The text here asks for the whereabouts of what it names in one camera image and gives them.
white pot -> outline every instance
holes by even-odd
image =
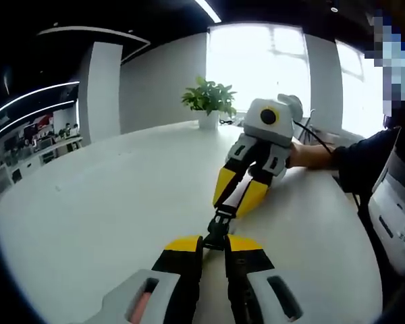
[[[219,111],[214,110],[207,115],[206,111],[194,111],[198,118],[198,124],[201,130],[216,130],[219,125]]]

bright window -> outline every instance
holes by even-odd
[[[246,112],[255,98],[296,95],[309,116],[311,85],[301,29],[271,24],[234,24],[210,29],[207,80],[231,84],[234,107]]]
[[[344,91],[342,129],[370,137],[383,129],[382,69],[360,51],[336,41]]]

green leaves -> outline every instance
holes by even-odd
[[[206,81],[203,77],[198,76],[196,83],[198,88],[186,88],[182,96],[182,102],[185,106],[189,106],[190,110],[204,110],[207,115],[212,111],[222,111],[230,117],[235,115],[237,111],[232,107],[234,94],[230,91],[232,86],[224,86],[219,83],[216,85],[214,81]]]

yellow ring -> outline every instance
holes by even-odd
[[[264,106],[264,107],[261,109],[261,112],[260,112],[260,113],[262,113],[263,110],[266,110],[266,109],[271,110],[272,112],[274,112],[274,114],[275,114],[275,116],[276,116],[276,121],[275,121],[274,123],[272,123],[272,125],[275,125],[275,124],[279,121],[279,112],[278,112],[278,111],[275,109],[275,107],[273,107],[273,106]]]

black ceiling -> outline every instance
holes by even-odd
[[[328,39],[336,37],[365,48],[371,44],[372,34],[361,1],[364,0],[336,1],[340,8],[336,14],[330,11],[327,0],[208,0],[222,23],[299,25],[306,33]],[[0,9],[0,17],[4,17],[0,24],[0,107],[30,91],[75,80],[81,58],[94,41],[124,44],[123,58],[143,45],[124,37],[93,32],[56,32],[37,36],[42,30],[54,26],[90,26],[125,33],[131,30],[133,35],[151,42],[149,50],[177,38],[204,32],[213,24],[194,0],[127,3],[112,0],[101,7],[90,2],[12,8]],[[12,105],[9,118],[45,107],[46,103],[59,103],[76,96],[75,89],[73,94],[64,91],[69,92],[69,89],[48,90],[48,94],[33,97],[29,105]]]

